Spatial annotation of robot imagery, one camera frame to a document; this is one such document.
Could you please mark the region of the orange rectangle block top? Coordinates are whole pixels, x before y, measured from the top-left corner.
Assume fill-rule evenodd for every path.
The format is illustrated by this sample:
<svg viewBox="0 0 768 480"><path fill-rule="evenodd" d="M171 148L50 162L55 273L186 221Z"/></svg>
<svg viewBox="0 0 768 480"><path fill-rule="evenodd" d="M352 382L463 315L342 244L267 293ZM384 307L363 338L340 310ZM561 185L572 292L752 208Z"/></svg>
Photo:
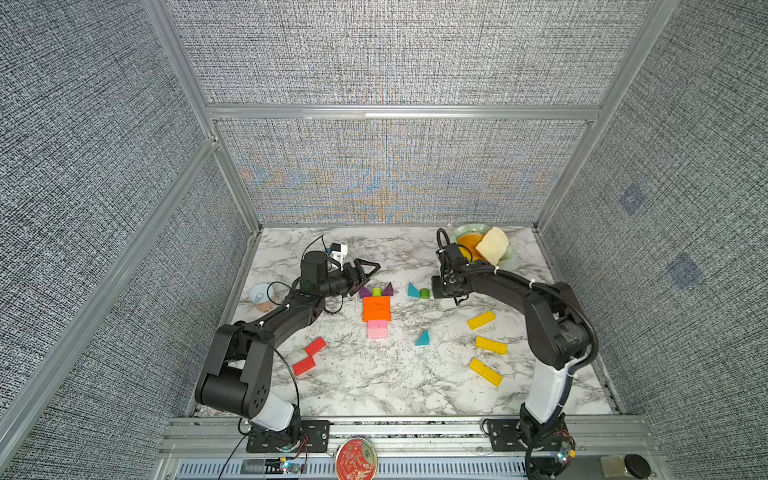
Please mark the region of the orange rectangle block top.
<svg viewBox="0 0 768 480"><path fill-rule="evenodd" d="M369 296L362 299L363 304L366 306L376 307L376 308L389 308L391 303L391 298L388 296Z"/></svg>

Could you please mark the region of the orange rectangle block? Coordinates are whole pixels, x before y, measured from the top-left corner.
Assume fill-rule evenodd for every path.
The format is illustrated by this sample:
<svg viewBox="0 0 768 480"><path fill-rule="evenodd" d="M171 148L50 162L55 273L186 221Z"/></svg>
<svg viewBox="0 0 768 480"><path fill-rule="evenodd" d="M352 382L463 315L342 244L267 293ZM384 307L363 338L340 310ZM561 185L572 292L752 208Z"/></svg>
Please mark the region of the orange rectangle block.
<svg viewBox="0 0 768 480"><path fill-rule="evenodd" d="M391 303L391 298L388 296L369 296L362 299L363 304L366 306L376 307L376 308L389 308Z"/></svg>
<svg viewBox="0 0 768 480"><path fill-rule="evenodd" d="M391 315L391 306L389 303L367 302L363 304L363 315L365 317L388 317Z"/></svg>

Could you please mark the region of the teal triangle block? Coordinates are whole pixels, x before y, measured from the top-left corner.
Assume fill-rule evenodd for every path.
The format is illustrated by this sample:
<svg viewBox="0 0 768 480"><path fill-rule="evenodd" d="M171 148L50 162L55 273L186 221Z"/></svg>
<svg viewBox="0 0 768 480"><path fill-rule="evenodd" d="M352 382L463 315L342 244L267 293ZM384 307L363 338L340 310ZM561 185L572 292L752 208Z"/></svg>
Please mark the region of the teal triangle block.
<svg viewBox="0 0 768 480"><path fill-rule="evenodd" d="M416 288L412 283L408 283L408 296L413 298L420 298L421 291Z"/></svg>
<svg viewBox="0 0 768 480"><path fill-rule="evenodd" d="M421 335L415 341L416 346L428 346L430 344L430 334L428 330L424 330Z"/></svg>

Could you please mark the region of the pink rectangle block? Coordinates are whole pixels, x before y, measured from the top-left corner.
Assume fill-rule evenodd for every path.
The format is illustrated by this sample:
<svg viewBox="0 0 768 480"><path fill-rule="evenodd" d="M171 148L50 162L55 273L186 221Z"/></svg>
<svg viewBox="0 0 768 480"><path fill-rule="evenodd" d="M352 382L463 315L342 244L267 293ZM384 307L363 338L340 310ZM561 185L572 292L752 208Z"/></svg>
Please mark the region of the pink rectangle block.
<svg viewBox="0 0 768 480"><path fill-rule="evenodd" d="M388 337L387 329L368 329L367 338L369 340L386 339Z"/></svg>
<svg viewBox="0 0 768 480"><path fill-rule="evenodd" d="M386 330L388 324L389 321L387 320L370 320L367 322L369 330Z"/></svg>

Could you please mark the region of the yellow rectangle block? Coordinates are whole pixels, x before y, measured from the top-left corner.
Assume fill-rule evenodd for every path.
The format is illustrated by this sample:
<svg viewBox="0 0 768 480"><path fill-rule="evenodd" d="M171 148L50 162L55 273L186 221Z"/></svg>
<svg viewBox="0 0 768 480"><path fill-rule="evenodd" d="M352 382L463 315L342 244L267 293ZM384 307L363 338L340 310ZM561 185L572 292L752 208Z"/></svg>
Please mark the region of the yellow rectangle block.
<svg viewBox="0 0 768 480"><path fill-rule="evenodd" d="M506 344L482 336L477 336L475 338L475 346L478 349L502 356L506 355L508 352L508 347Z"/></svg>
<svg viewBox="0 0 768 480"><path fill-rule="evenodd" d="M502 383L503 376L477 358L470 361L469 368L496 388Z"/></svg>
<svg viewBox="0 0 768 480"><path fill-rule="evenodd" d="M496 320L496 315L492 311L480 314L467 322L468 327L471 330L480 329Z"/></svg>

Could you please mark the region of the orange rectangle block diagonal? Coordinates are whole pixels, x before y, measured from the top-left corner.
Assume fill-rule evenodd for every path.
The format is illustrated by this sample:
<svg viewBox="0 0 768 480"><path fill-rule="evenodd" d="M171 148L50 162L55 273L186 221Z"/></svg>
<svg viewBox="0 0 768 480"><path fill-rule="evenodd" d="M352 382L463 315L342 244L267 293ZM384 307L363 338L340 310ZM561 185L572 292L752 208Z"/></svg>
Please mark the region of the orange rectangle block diagonal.
<svg viewBox="0 0 768 480"><path fill-rule="evenodd" d="M391 321L391 313L390 312L384 312L384 311L364 311L362 315L362 320L364 323L367 322L390 322Z"/></svg>

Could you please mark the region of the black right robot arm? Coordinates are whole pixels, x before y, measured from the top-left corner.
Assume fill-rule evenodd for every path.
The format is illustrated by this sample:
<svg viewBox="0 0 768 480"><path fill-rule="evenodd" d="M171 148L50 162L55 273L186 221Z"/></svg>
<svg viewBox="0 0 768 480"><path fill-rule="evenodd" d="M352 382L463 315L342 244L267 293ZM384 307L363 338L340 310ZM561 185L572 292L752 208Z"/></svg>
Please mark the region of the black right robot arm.
<svg viewBox="0 0 768 480"><path fill-rule="evenodd" d="M528 280L486 261L471 262L443 228L437 230L436 240L439 273L431 280L434 297L460 305L472 294L485 295L524 316L536 366L518 430L522 444L536 448L559 430L575 374L597 356L596 332L569 285Z"/></svg>

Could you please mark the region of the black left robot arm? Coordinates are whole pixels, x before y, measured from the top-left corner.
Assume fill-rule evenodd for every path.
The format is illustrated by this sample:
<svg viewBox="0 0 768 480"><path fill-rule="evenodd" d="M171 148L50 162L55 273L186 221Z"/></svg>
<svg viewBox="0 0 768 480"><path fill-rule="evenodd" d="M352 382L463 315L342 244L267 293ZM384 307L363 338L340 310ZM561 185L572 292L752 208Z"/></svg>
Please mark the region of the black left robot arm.
<svg viewBox="0 0 768 480"><path fill-rule="evenodd" d="M321 251L304 254L300 276L278 307L258 320L216 330L195 387L196 402L265 431L294 430L300 403L271 392L277 348L312 325L325 312L327 299L356 294L380 269L379 263L363 259L341 264Z"/></svg>

